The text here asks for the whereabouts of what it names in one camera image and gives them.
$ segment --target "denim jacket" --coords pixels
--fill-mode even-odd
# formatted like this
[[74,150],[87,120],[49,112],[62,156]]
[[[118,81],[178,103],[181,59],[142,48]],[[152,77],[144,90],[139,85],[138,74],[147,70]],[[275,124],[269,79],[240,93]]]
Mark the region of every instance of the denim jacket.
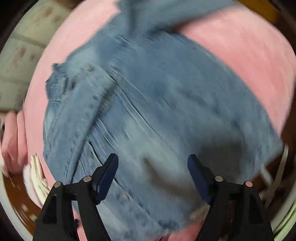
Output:
[[192,222],[202,201],[187,170],[190,154],[243,183],[280,151],[266,111],[241,79],[172,30],[232,4],[122,0],[120,14],[53,64],[44,158],[54,178],[69,184],[118,155],[98,206],[112,240],[149,240]]

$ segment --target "metal button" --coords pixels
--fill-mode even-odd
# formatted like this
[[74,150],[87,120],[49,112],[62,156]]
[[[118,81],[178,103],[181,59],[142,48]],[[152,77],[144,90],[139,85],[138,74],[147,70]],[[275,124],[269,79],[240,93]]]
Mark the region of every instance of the metal button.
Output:
[[94,67],[93,67],[92,65],[89,64],[89,65],[87,65],[87,66],[85,67],[85,70],[91,72],[91,71],[94,70]]
[[61,182],[56,182],[56,183],[54,184],[54,187],[55,187],[55,188],[58,188],[61,184],[62,184]]
[[89,181],[91,181],[91,176],[84,177],[83,178],[83,181],[86,182],[86,183],[89,182]]
[[223,177],[215,176],[215,180],[216,180],[217,182],[222,182],[222,181],[223,181]]

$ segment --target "white cloth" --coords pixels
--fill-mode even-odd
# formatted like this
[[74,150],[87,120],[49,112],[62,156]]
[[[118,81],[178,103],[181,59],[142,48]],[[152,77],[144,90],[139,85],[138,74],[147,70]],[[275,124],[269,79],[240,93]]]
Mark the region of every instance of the white cloth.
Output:
[[43,205],[50,192],[50,188],[46,178],[43,176],[42,167],[37,154],[33,154],[31,156],[30,165],[31,165],[31,180],[33,182],[35,192],[41,204]]
[[29,198],[40,208],[42,208],[42,204],[37,196],[37,193],[35,191],[32,179],[31,179],[31,166],[30,163],[26,164],[24,166],[24,169],[22,171],[22,175],[24,178],[24,184],[26,187],[26,192],[29,196]]

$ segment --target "pink fabric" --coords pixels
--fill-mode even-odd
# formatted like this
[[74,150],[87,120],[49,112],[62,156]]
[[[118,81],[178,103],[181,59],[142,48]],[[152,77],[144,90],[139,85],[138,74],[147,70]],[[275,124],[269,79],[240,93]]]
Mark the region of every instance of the pink fabric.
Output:
[[28,163],[25,115],[22,110],[17,114],[17,163],[21,168]]
[[5,123],[5,116],[4,115],[0,115],[0,170],[2,171],[2,173],[4,174],[4,176],[8,177],[8,169],[7,169],[7,165],[4,161],[3,158],[3,153],[2,153],[2,148],[1,148],[1,143],[2,143],[2,137],[3,137],[3,132],[2,132],[2,124]]
[[168,241],[194,241],[200,232],[203,222],[191,224],[187,229],[168,236]]
[[5,118],[5,130],[1,143],[2,155],[7,169],[11,173],[19,171],[17,165],[17,115],[8,112]]
[[[48,102],[45,81],[52,73],[51,64],[64,62],[69,53],[87,42],[117,12],[112,0],[84,1],[55,33],[35,69],[24,103],[28,155],[37,153],[40,157],[50,186],[55,180],[42,152],[43,119]],[[218,56],[242,78],[265,107],[280,134],[290,108],[296,66],[295,55],[287,40],[243,6],[193,21],[180,31]],[[82,228],[78,233],[80,240],[85,240]],[[180,235],[173,237],[174,240],[183,239]]]
[[3,161],[10,173],[21,173],[28,162],[24,112],[8,112],[1,143]]
[[192,21],[181,33],[214,53],[240,76],[265,107],[280,135],[290,112],[296,73],[296,58],[288,40],[244,7]]

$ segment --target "folded pink towel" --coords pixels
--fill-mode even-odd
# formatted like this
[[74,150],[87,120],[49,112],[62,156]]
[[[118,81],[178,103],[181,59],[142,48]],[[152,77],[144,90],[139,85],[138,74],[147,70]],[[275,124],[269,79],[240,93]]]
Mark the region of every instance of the folded pink towel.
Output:
[[8,112],[5,118],[5,130],[1,143],[4,166],[10,173],[21,173],[28,162],[28,149],[24,112]]
[[12,173],[19,171],[17,168],[17,115],[14,111],[6,115],[1,150],[8,171]]

